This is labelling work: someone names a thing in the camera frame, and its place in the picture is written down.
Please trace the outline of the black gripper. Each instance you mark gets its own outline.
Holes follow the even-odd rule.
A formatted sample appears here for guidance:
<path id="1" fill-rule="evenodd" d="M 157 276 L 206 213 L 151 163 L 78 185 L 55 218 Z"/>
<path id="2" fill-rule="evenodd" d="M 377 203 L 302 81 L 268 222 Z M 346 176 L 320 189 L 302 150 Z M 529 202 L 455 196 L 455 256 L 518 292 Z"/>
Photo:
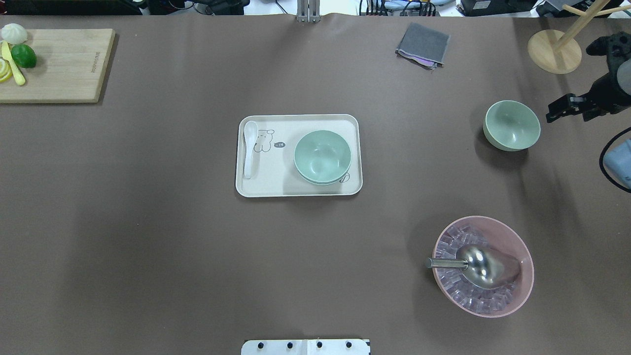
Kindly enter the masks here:
<path id="1" fill-rule="evenodd" d="M 590 56 L 604 56 L 608 72 L 596 79 L 583 95 L 564 95 L 548 105 L 546 121 L 581 114 L 585 122 L 630 107 L 630 34 L 600 36 L 586 49 Z"/>

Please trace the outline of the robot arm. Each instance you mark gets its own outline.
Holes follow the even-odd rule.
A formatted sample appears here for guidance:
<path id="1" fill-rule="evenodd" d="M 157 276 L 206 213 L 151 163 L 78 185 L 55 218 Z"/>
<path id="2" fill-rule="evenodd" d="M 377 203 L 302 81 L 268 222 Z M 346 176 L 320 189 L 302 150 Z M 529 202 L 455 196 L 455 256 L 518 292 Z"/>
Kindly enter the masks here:
<path id="1" fill-rule="evenodd" d="M 630 34 L 601 36 L 588 45 L 590 56 L 603 56 L 606 72 L 582 95 L 565 94 L 548 105 L 546 121 L 581 115 L 584 122 L 630 110 Z M 609 139 L 598 155 L 602 175 L 616 188 L 630 192 L 630 124 Z"/>

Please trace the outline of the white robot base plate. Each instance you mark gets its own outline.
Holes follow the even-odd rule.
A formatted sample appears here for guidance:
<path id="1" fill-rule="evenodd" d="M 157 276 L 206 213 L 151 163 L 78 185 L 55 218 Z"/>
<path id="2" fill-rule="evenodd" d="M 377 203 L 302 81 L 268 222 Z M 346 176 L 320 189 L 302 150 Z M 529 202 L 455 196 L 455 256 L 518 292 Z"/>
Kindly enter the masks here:
<path id="1" fill-rule="evenodd" d="M 280 339 L 245 341 L 242 355 L 370 355 L 364 339 Z"/>

